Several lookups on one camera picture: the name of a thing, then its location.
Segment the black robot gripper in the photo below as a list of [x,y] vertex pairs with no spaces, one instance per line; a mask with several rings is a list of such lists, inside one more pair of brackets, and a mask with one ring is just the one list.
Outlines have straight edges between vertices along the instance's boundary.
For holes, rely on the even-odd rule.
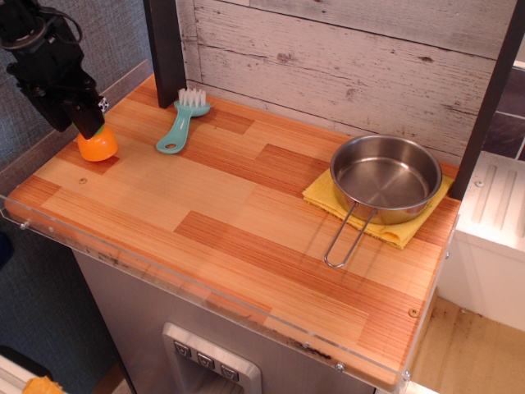
[[53,129],[74,125],[90,140],[105,124],[108,102],[82,69],[82,39],[71,18],[6,19],[6,51],[14,57],[7,73]]

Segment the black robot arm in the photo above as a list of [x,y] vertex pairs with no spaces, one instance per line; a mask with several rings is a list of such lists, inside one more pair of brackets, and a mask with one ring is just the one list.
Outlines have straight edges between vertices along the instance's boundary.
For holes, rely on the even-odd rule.
[[56,130],[73,125],[87,140],[104,126],[105,98],[84,71],[83,33],[66,13],[36,1],[1,2],[1,47],[22,94]]

